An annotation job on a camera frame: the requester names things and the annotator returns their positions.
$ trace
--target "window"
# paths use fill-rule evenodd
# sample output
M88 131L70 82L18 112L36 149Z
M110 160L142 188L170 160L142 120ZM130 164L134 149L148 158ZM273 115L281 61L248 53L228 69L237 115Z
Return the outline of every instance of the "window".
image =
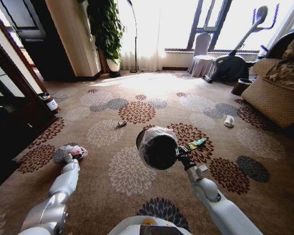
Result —
M282 24L294 0L189 0L173 1L165 9L166 51L194 51L195 38L207 32L212 37L208 51L229 52L243 38L252 25L253 12L266 5L268 15L259 27L270 27L278 5L274 26L254 32L240 48L241 52L257 53L266 45Z

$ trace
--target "can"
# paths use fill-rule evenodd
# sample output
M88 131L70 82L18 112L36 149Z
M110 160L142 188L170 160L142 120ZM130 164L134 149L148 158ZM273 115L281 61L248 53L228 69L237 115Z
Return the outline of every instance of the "can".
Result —
M235 95L241 95L243 91L245 91L251 84L252 81L240 78L237 82L237 85L233 88L231 93Z
M40 93L38 96L47 105L53 114L57 114L60 111L57 102L55 102L54 98L52 98L48 92Z

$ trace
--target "wooden door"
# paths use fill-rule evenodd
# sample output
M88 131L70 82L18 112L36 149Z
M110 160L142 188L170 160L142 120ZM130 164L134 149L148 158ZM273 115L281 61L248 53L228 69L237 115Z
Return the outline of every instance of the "wooden door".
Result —
M0 0L0 8L45 80L76 80L44 0Z

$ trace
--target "exercise bike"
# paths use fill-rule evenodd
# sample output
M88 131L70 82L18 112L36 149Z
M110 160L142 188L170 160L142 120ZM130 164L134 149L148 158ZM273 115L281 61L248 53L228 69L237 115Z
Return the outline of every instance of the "exercise bike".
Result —
M270 27L257 27L265 21L268 14L268 8L266 6L261 6L257 10L257 13L256 9L254 9L252 27L230 53L220 56L214 60L215 70L213 74L211 76L205 76L204 79L209 83L216 80L237 81L239 78L248 79L248 68L253 66L253 63L247 63L241 56L237 55L236 53L238 49L242 47L244 41L252 32L268 30L274 27L278 10L279 4L275 8L273 22Z

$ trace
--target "carpet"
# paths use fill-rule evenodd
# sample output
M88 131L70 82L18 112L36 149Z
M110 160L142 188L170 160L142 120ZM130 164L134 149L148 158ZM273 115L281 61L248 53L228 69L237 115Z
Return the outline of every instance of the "carpet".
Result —
M155 171L139 159L136 137L153 126L172 129L183 145L206 137L191 153L209 168L206 177L264 234L294 234L294 141L231 94L231 86L182 71L44 85L61 108L59 119L15 158L20 167L0 186L0 234L17 234L29 210L48 197L63 167L58 148L72 142L89 155L80 162L63 234L107 234L137 214L195 235L220 234L180 162ZM226 115L234 128L224 126ZM128 124L116 128L122 119Z

